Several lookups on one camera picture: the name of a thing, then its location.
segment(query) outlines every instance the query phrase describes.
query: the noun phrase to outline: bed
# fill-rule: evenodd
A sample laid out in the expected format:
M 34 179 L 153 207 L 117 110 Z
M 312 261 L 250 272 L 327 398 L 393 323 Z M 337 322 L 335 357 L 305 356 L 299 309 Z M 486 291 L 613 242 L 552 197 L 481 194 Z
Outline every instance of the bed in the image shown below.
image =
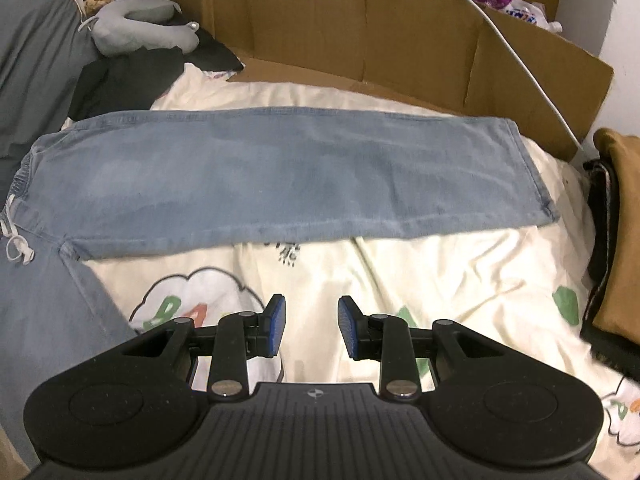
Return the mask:
M 64 81 L 59 80 L 55 88 L 45 87 L 57 100 L 50 103 L 45 124 L 23 129 L 25 137 L 18 143 L 21 151 L 10 154 L 11 168 L 7 173 L 15 169 L 26 145 L 62 126 L 60 109 L 68 108 L 74 77 L 97 56 L 86 31 L 76 29 L 80 18 L 76 3 L 61 2 L 61 12 L 71 16 L 62 40 L 72 38 L 76 42 L 74 52 L 81 52 L 82 56 L 68 60 L 71 70 L 66 72 Z M 56 74 L 43 77 L 51 85 Z M 37 102 L 41 97 L 42 93 L 28 94 L 26 102 Z M 445 116 L 427 108 L 333 88 L 229 82 L 191 64 L 185 65 L 184 74 L 152 110 L 255 107 Z M 215 324 L 229 312 L 260 310 L 272 294 L 283 294 L 289 312 L 280 359 L 252 360 L 253 383 L 284 380 L 376 384 L 378 366 L 351 361 L 340 338 L 335 307 L 337 298 L 344 294 L 351 295 L 366 314 L 392 314 L 411 326 L 429 327 L 439 318 L 455 319 L 578 377 L 596 391 L 608 416 L 590 463 L 608 478 L 634 480 L 640 472 L 640 424 L 636 422 L 640 420 L 636 402 L 640 388 L 594 361 L 590 346 L 579 336 L 593 285 L 586 274 L 595 238 L 585 200 L 588 182 L 532 140 L 524 139 L 524 144 L 560 214 L 558 222 L 542 228 L 412 240 L 355 237 L 300 243 L 295 239 L 275 239 L 169 256 L 89 259 L 83 265 L 97 276 L 117 307 L 118 312 L 113 315 L 137 330 L 155 326 L 167 316 L 189 316 L 199 325 Z M 87 332 L 92 329 L 88 325 L 90 317 L 74 321 L 77 327 L 86 327 Z M 4 357 L 0 364 L 15 373 L 11 356 Z M 36 358 L 34 361 L 33 367 L 38 368 L 40 363 Z M 418 369 L 423 388 L 432 388 L 428 362 L 418 362 Z M 203 360 L 194 380 L 195 388 L 203 387 L 206 372 L 207 362 Z M 0 422 L 4 426 L 15 420 L 0 417 Z M 7 432 L 16 435 L 9 427 Z M 33 454 L 23 452 L 22 457 L 34 465 Z

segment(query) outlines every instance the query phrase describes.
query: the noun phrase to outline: neck pillow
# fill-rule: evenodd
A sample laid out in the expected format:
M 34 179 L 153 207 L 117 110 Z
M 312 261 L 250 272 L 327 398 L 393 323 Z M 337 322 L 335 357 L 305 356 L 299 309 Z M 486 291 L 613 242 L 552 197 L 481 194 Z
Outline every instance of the neck pillow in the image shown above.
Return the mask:
M 133 52 L 141 47 L 179 47 L 184 54 L 196 49 L 196 22 L 159 25 L 168 22 L 178 4 L 169 0 L 115 0 L 105 5 L 83 25 L 93 22 L 95 46 L 107 57 Z

